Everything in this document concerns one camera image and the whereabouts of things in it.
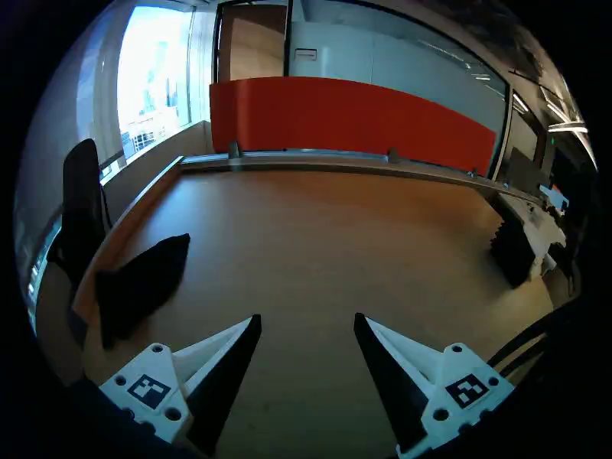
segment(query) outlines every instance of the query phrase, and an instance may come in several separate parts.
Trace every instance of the window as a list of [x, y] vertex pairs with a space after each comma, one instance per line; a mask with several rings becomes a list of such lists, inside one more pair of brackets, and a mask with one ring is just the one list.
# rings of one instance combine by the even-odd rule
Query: window
[[193, 14], [191, 8], [134, 8], [117, 76], [117, 111], [126, 159], [191, 121], [187, 55]]

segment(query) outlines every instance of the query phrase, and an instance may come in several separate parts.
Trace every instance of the red panel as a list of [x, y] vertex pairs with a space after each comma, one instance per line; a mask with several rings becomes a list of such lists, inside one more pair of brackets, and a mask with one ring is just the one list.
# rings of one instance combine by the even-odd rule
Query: red panel
[[421, 97], [380, 86], [305, 76], [210, 86], [215, 151], [320, 148], [401, 157], [484, 175], [495, 133]]

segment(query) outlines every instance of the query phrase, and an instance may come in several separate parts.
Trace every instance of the black fabric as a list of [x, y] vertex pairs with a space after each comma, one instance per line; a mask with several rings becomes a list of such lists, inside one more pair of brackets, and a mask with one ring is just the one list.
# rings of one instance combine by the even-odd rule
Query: black fabric
[[104, 349], [116, 338], [128, 339], [144, 318], [171, 297], [183, 276], [189, 241], [189, 234], [169, 237], [117, 271], [96, 273]]

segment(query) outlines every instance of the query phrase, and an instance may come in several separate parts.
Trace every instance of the black office chair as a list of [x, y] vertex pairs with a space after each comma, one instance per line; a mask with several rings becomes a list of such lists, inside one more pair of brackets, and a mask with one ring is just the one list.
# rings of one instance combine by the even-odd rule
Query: black office chair
[[87, 266], [104, 240], [103, 209], [110, 228], [106, 196], [99, 182], [98, 152], [88, 138], [75, 146], [63, 162], [62, 228], [47, 254], [47, 260], [58, 264], [70, 280], [68, 325], [80, 346], [85, 340], [86, 325], [71, 305]]

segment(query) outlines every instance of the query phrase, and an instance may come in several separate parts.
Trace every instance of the wooden desk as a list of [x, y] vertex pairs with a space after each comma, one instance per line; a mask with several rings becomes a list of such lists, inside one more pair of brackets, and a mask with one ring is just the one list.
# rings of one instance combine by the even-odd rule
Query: wooden desk
[[94, 321], [86, 374], [103, 383], [153, 341], [177, 350], [260, 313], [262, 336], [217, 457], [391, 456], [396, 441], [354, 313], [439, 350], [462, 341], [492, 356], [552, 310], [541, 279], [512, 290], [489, 257], [499, 224], [475, 190], [452, 184], [315, 171], [179, 174], [112, 264], [189, 233], [183, 281], [109, 352]]

